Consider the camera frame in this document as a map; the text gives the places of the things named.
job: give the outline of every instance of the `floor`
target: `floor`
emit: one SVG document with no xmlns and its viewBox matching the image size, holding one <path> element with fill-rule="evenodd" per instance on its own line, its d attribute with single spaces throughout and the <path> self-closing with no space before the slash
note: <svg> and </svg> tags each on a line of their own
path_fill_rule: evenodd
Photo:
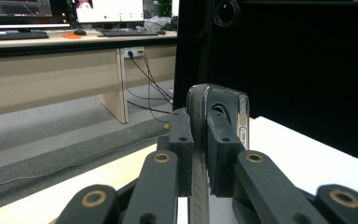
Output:
<svg viewBox="0 0 358 224">
<path fill-rule="evenodd" d="M 173 80 L 158 85 L 172 96 Z M 172 111 L 153 88 L 149 97 L 148 86 L 127 91 L 127 100 L 136 105 L 149 107 L 147 98 L 158 98 L 150 100 L 151 108 Z M 0 115 L 0 167 L 166 115 L 132 104 L 128 109 L 130 121 L 125 124 L 100 104 L 98 96 Z"/>
</svg>

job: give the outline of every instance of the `power strip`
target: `power strip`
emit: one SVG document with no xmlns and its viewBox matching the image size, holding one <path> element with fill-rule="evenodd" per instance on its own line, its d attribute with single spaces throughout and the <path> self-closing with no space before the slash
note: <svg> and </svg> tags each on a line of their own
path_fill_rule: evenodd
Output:
<svg viewBox="0 0 358 224">
<path fill-rule="evenodd" d="M 141 52 L 145 52 L 145 47 L 124 48 L 124 58 L 130 58 L 130 51 L 132 52 L 132 58 L 142 57 Z"/>
</svg>

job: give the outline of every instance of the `black keyboard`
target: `black keyboard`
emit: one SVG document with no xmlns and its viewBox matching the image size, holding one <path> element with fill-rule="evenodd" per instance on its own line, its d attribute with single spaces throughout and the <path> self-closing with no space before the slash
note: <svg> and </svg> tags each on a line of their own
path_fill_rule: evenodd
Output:
<svg viewBox="0 0 358 224">
<path fill-rule="evenodd" d="M 45 32 L 24 32 L 24 33 L 8 33 L 0 35 L 0 40 L 18 40 L 18 39 L 43 39 L 48 38 Z"/>
<path fill-rule="evenodd" d="M 116 37 L 116 36 L 140 36 L 140 35 L 158 35 L 158 33 L 152 32 L 152 31 L 135 31 L 135 30 L 129 30 L 129 31 L 124 31 L 124 30 L 106 31 L 106 30 L 102 30 L 101 33 L 102 33 L 104 36 L 108 36 L 108 37 Z"/>
</svg>

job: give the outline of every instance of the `white screen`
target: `white screen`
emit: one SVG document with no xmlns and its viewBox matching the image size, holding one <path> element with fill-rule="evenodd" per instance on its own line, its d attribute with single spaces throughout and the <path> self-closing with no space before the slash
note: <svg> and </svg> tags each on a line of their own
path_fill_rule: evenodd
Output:
<svg viewBox="0 0 358 224">
<path fill-rule="evenodd" d="M 87 0 L 76 7 L 77 22 L 143 21 L 143 0 Z"/>
</svg>

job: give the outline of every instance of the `computer monitor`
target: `computer monitor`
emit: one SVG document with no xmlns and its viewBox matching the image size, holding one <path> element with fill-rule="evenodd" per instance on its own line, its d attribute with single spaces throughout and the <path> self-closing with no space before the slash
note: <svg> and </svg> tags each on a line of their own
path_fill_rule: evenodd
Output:
<svg viewBox="0 0 358 224">
<path fill-rule="evenodd" d="M 0 0 L 0 29 L 70 27 L 65 0 Z"/>
<path fill-rule="evenodd" d="M 77 23 L 144 21 L 143 0 L 71 0 Z"/>
</svg>

